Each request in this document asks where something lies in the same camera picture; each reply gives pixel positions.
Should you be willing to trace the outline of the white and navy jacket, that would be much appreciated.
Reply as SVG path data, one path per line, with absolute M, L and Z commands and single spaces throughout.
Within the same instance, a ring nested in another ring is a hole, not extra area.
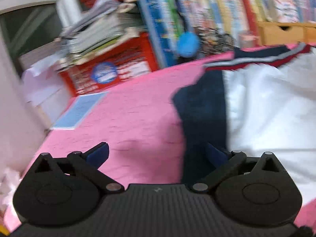
M 182 181 L 209 174 L 225 151 L 273 152 L 299 189 L 315 199 L 315 47 L 263 49 L 204 65 L 173 96 L 186 148 Z

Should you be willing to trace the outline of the light blue notebook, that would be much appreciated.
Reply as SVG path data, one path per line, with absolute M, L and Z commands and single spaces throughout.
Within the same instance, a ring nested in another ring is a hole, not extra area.
M 106 95 L 107 91 L 79 95 L 50 129 L 75 130 Z

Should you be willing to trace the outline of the pink bunny table mat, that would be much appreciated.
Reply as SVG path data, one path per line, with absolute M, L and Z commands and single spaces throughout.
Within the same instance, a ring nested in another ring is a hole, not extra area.
M 170 67 L 116 86 L 84 123 L 109 158 L 99 171 L 124 186 L 107 195 L 87 218 L 67 226 L 21 225 L 12 236 L 312 236 L 294 222 L 277 227 L 239 223 L 208 194 L 182 181 L 186 148 L 182 121 L 173 104 L 181 67 Z

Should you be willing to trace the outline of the small clear plastic jar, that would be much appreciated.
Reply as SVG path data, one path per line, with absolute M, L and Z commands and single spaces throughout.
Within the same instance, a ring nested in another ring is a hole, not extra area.
M 244 48 L 254 48 L 257 45 L 258 37 L 251 33 L 241 33 L 239 35 L 239 47 Z

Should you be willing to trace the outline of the red plastic crate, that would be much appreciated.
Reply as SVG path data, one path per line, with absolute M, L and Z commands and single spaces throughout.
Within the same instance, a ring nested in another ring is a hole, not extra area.
M 95 58 L 59 71 L 71 96 L 97 93 L 159 69 L 147 33 Z

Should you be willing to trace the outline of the miniature black bicycle model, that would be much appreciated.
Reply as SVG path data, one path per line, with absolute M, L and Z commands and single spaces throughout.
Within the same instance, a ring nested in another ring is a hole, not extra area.
M 200 52 L 203 55 L 216 55 L 233 51 L 235 40 L 219 28 L 198 28 L 200 38 Z

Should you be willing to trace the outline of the wooden drawer organizer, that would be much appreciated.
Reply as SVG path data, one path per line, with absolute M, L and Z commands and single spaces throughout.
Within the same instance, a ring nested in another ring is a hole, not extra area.
M 257 22 L 261 45 L 315 44 L 315 23 Z

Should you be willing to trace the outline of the blue plush ball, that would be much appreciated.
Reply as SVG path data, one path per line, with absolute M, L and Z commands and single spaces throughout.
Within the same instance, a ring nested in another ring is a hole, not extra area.
M 177 53 L 183 58 L 193 58 L 200 48 L 198 36 L 192 32 L 183 33 L 177 41 Z

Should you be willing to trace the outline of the stack of papers and booklets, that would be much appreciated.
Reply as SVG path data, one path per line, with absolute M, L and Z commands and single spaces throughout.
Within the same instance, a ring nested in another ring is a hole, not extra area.
M 67 65 L 82 64 L 144 31 L 145 24 L 134 3 L 96 0 L 81 20 L 61 32 L 59 61 Z

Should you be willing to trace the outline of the white pencil pattern box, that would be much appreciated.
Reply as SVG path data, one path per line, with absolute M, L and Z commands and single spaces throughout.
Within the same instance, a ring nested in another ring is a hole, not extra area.
M 293 0 L 268 0 L 268 10 L 273 22 L 299 22 L 297 7 Z

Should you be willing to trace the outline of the row of upright books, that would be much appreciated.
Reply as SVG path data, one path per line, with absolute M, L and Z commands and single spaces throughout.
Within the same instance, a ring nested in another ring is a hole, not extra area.
M 299 15 L 298 23 L 315 23 L 315 0 L 293 1 Z M 234 38 L 235 50 L 240 48 L 241 33 L 256 35 L 256 47 L 261 45 L 257 22 L 273 22 L 268 0 L 138 0 L 138 3 L 161 68 L 209 56 L 203 55 L 200 47 L 195 57 L 180 57 L 177 41 L 185 32 L 198 36 L 200 27 L 219 28 Z

